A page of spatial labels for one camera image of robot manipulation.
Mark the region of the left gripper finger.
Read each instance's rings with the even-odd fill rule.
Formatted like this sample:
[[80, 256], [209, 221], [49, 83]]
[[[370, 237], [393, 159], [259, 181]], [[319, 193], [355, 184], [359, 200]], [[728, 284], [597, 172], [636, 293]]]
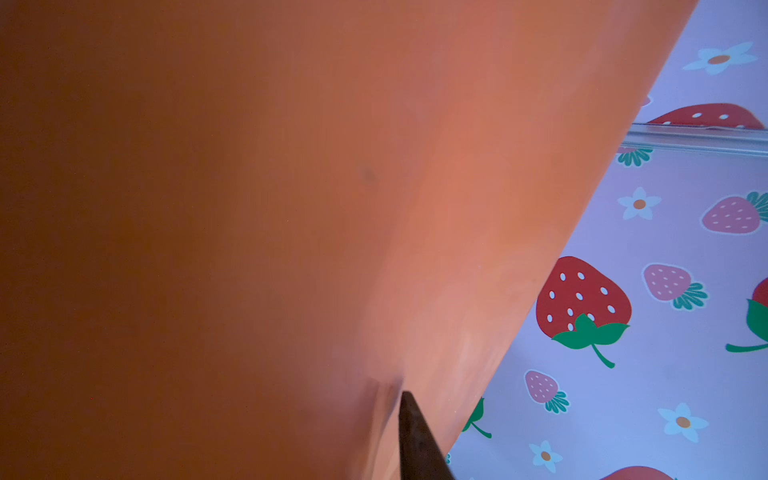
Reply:
[[401, 480], [454, 480], [413, 394], [403, 391], [398, 413]]

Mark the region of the orange wrapping paper sheet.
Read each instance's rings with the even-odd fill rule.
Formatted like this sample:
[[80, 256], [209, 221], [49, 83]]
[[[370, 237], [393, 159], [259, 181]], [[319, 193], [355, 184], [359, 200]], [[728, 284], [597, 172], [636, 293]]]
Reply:
[[692, 1], [5, 1], [1, 475], [449, 448]]

